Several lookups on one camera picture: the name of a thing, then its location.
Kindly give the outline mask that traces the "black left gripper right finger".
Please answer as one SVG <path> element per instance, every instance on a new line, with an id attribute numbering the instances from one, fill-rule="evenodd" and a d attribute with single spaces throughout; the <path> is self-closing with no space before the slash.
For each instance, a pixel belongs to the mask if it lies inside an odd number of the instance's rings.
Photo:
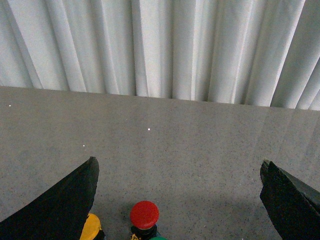
<path id="1" fill-rule="evenodd" d="M 260 199 L 283 240 L 320 238 L 320 192 L 264 160 L 260 167 Z"/>

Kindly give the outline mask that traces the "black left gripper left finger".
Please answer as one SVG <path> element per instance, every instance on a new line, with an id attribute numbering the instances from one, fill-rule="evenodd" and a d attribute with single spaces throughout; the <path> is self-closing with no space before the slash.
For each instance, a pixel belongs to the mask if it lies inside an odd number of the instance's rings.
<path id="1" fill-rule="evenodd" d="M 0 223 L 2 240 L 79 240 L 99 178 L 95 157 Z"/>

